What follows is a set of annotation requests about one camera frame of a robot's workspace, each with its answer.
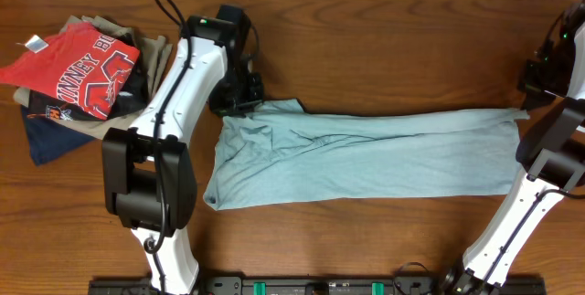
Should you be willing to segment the black printed folded t-shirt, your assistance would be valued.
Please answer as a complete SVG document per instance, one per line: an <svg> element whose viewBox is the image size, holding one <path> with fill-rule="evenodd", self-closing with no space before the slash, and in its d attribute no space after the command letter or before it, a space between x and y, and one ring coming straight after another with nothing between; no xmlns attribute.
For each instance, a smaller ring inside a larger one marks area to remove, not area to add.
<svg viewBox="0 0 585 295"><path fill-rule="evenodd" d="M3 81L30 90L35 116L63 121L105 121L143 108L145 78L131 43L78 24L48 37L3 71Z"/></svg>

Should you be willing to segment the khaki folded garment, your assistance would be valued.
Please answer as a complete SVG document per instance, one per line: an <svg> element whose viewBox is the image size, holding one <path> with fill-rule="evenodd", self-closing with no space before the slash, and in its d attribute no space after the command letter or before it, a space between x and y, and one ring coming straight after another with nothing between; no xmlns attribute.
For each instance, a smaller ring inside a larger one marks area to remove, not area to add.
<svg viewBox="0 0 585 295"><path fill-rule="evenodd" d="M63 101L54 100L25 88L17 89L13 94L13 99L16 103L28 108L29 118L45 118L74 131L101 139L110 128L129 128L150 103L160 86L172 52L172 45L164 36L145 37L134 28L119 26L101 16L70 16L60 31L65 32L68 26L82 22L92 24L104 35L136 47L141 52L137 65L123 85L108 119L105 121L95 119L75 105L68 105Z"/></svg>

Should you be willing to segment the red printed folded t-shirt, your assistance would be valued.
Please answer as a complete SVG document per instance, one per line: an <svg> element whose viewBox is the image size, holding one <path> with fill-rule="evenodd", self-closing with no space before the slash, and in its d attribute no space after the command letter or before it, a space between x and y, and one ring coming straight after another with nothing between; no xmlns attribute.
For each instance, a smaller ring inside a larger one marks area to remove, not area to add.
<svg viewBox="0 0 585 295"><path fill-rule="evenodd" d="M70 24L45 42L40 51L28 51L1 68L1 82L77 105L105 120L140 51L88 22Z"/></svg>

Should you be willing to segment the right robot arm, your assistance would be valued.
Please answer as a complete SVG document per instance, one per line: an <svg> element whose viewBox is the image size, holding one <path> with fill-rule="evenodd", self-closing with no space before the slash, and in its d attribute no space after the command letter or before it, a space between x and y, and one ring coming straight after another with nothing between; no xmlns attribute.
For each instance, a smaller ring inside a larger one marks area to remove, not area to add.
<svg viewBox="0 0 585 295"><path fill-rule="evenodd" d="M521 169L483 234L435 285L436 294L543 294L539 276L508 274L517 254L546 214L565 198L577 199L584 184L584 2L563 11L535 59L526 63L518 87L526 110L553 108L520 141Z"/></svg>

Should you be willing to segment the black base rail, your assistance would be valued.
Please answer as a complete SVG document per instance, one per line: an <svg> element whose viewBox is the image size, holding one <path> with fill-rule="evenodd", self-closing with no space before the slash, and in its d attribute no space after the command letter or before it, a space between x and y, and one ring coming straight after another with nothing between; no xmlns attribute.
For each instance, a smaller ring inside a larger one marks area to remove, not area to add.
<svg viewBox="0 0 585 295"><path fill-rule="evenodd" d="M189 291L194 295L431 295L431 294L502 294L547 295L543 278L516 275L501 288L480 283L453 286L452 279L439 282L423 271L402 271L389 279L251 279L223 276L201 279Z"/></svg>

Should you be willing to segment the light blue t-shirt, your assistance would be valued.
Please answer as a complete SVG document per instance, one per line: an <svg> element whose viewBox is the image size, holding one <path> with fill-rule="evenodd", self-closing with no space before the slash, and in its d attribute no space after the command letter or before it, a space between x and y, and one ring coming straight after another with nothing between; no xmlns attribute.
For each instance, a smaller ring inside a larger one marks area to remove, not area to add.
<svg viewBox="0 0 585 295"><path fill-rule="evenodd" d="M519 171L518 109L397 117L267 101L227 117L204 193L215 210L340 198L503 195Z"/></svg>

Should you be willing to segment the navy blue folded garment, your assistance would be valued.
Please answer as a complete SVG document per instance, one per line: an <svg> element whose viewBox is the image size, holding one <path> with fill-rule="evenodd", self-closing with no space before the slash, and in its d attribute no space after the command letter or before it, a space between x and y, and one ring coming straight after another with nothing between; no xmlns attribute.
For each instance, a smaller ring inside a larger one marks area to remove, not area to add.
<svg viewBox="0 0 585 295"><path fill-rule="evenodd" d="M27 135L29 154L36 166L57 160L66 153L92 142L93 137L61 126L45 118L29 118L28 108L20 107Z"/></svg>

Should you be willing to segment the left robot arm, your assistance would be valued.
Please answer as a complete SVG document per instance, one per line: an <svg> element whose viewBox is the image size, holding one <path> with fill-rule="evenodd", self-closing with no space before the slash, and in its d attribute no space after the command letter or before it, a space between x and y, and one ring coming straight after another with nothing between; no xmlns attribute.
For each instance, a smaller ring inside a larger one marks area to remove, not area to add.
<svg viewBox="0 0 585 295"><path fill-rule="evenodd" d="M95 280L90 294L190 294L199 265L187 225L197 201L189 144L200 115L242 117L262 103L261 75L245 53L255 31L243 9L222 5L216 16L190 16L181 26L175 61L144 112L102 140L105 206L142 246L148 279Z"/></svg>

